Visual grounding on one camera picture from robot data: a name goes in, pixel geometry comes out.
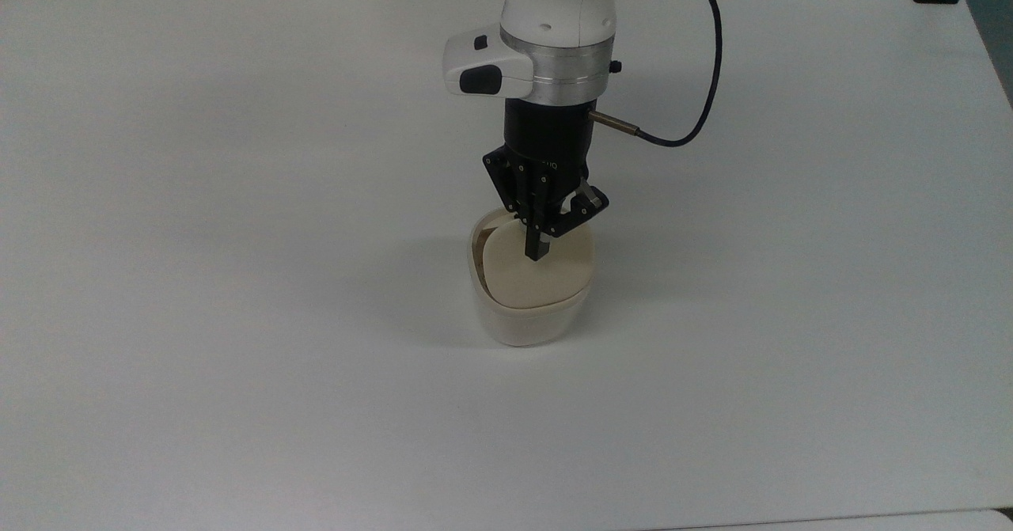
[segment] white bowl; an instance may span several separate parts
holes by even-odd
[[[489,335],[501,344],[513,347],[543,344],[566,332],[583,305],[591,287],[589,284],[560,302],[529,309],[506,307],[493,299],[482,276],[481,248],[488,233],[513,220],[514,214],[497,209],[482,217],[471,232],[468,268],[477,297],[478,315]]]

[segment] silver connector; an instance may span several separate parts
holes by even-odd
[[[593,109],[588,112],[588,118],[597,121],[602,126],[606,128],[612,128],[613,130],[618,130],[624,134],[630,136],[636,136],[640,132],[640,128],[630,124],[629,121],[622,121],[618,118],[613,118],[608,113],[602,113],[597,109]]]
[[[605,93],[609,84],[609,63],[615,37],[598,45],[575,49],[557,49],[532,45],[499,29],[503,44],[528,55],[535,65],[534,87],[523,98],[543,105],[577,105]]]
[[[580,191],[580,195],[586,196],[596,209],[601,209],[602,200],[598,199],[598,196],[595,195],[595,189],[591,188],[591,185],[588,184],[587,178],[580,177],[580,185],[577,188]]]

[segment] black cable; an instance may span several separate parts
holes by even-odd
[[[721,35],[721,11],[717,7],[717,0],[707,0],[707,2],[710,4],[711,12],[714,15],[714,72],[710,77],[710,88],[707,91],[707,100],[703,104],[703,111],[700,113],[700,119],[697,120],[696,126],[693,127],[693,130],[690,131],[690,133],[683,139],[663,139],[647,134],[636,126],[626,124],[625,121],[616,121],[614,118],[605,117],[604,113],[598,113],[599,117],[595,119],[596,121],[601,121],[603,124],[609,124],[612,128],[617,128],[615,125],[616,123],[624,125],[625,129],[618,129],[659,146],[684,146],[697,137],[697,134],[703,130],[703,125],[706,123],[707,117],[710,113],[710,106],[713,105],[714,102],[714,94],[717,93],[717,80],[721,74],[721,54],[723,51],[723,41]]]

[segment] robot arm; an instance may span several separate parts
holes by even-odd
[[[618,72],[615,30],[615,0],[505,0],[499,23],[447,42],[450,91],[506,98],[504,145],[483,160],[533,260],[608,207],[588,184],[587,155],[589,113]]]

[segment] white table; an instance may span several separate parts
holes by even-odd
[[[995,511],[971,511],[736,525],[721,529],[722,531],[1011,531],[1013,523]]]
[[[646,529],[1013,504],[1013,113],[965,5],[720,0],[598,130],[567,338],[481,331],[501,0],[0,0],[0,527]],[[619,0],[680,136],[703,0]]]

